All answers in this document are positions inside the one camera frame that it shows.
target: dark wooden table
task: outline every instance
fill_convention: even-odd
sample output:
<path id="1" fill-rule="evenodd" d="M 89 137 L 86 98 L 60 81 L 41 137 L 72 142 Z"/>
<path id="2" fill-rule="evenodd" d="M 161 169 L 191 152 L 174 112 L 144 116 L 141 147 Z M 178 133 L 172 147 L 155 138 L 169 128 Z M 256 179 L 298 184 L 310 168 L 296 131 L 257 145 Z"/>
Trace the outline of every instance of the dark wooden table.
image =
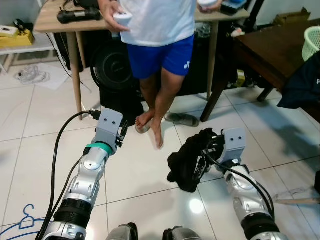
<path id="1" fill-rule="evenodd" d="M 260 101 L 264 100 L 273 88 L 281 92 L 289 78 L 304 64 L 304 32 L 317 25 L 320 25 L 320 19 L 274 26 L 235 39 L 234 52 L 238 60 L 249 65 L 270 83 L 270 87 L 258 98 Z M 214 86 L 212 96 L 200 118 L 202 122 L 208 120 L 228 82 L 226 77 Z M 320 104 L 304 110 L 320 123 Z"/>

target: logo on shorts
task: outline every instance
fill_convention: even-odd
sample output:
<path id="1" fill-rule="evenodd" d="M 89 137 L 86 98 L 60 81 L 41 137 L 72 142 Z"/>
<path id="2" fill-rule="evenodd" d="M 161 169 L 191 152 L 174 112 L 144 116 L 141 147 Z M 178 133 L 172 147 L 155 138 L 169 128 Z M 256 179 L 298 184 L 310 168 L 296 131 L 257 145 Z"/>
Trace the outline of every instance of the logo on shorts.
<path id="1" fill-rule="evenodd" d="M 187 61 L 186 64 L 184 65 L 184 69 L 189 69 L 190 67 L 190 61 Z"/>

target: slipper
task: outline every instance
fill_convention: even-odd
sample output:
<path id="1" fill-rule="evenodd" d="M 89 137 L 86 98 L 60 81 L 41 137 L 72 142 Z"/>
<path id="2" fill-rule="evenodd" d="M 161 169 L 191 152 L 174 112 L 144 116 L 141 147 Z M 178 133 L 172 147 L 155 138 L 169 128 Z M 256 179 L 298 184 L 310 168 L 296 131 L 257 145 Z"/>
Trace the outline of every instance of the slipper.
<path id="1" fill-rule="evenodd" d="M 164 116 L 164 119 L 174 124 L 186 125 L 193 128 L 199 126 L 199 120 L 195 116 L 185 113 L 168 113 Z"/>
<path id="2" fill-rule="evenodd" d="M 148 132 L 151 128 L 151 121 L 148 121 L 141 129 L 138 128 L 137 125 L 135 125 L 135 130 L 139 133 L 139 134 L 145 134 L 146 132 Z"/>

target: blue shorts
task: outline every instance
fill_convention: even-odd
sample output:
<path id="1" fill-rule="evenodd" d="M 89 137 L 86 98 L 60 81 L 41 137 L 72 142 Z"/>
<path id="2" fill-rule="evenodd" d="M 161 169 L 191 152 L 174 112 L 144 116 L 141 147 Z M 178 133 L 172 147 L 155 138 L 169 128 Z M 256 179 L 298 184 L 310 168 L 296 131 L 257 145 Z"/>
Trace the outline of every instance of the blue shorts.
<path id="1" fill-rule="evenodd" d="M 189 71 L 194 36 L 160 47 L 127 45 L 133 76 L 147 79 L 161 68 L 186 76 Z"/>

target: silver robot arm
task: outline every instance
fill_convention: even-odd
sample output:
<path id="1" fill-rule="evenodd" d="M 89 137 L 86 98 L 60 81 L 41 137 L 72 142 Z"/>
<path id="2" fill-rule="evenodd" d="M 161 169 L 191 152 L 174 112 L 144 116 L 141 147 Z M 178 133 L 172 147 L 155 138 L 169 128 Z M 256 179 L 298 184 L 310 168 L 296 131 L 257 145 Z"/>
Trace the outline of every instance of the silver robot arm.
<path id="1" fill-rule="evenodd" d="M 79 162 L 78 174 L 72 179 L 60 207 L 54 214 L 43 240 L 84 240 L 86 227 L 94 208 L 108 158 L 122 146 L 124 135 L 119 135 L 123 116 L 104 109 L 99 117 L 96 134 L 87 145 Z"/>
<path id="2" fill-rule="evenodd" d="M 211 146 L 213 152 L 218 152 L 219 147 L 223 145 L 221 157 L 217 162 L 243 174 L 257 184 L 256 180 L 250 176 L 247 167 L 241 165 L 241 155 L 246 147 L 245 130 L 243 128 L 225 129 L 221 136 L 214 138 L 215 143 Z M 242 176 L 218 165 L 215 167 L 224 174 L 227 190 L 233 199 L 233 207 L 246 238 L 248 240 L 288 240 L 287 236 L 280 233 L 257 189 Z"/>

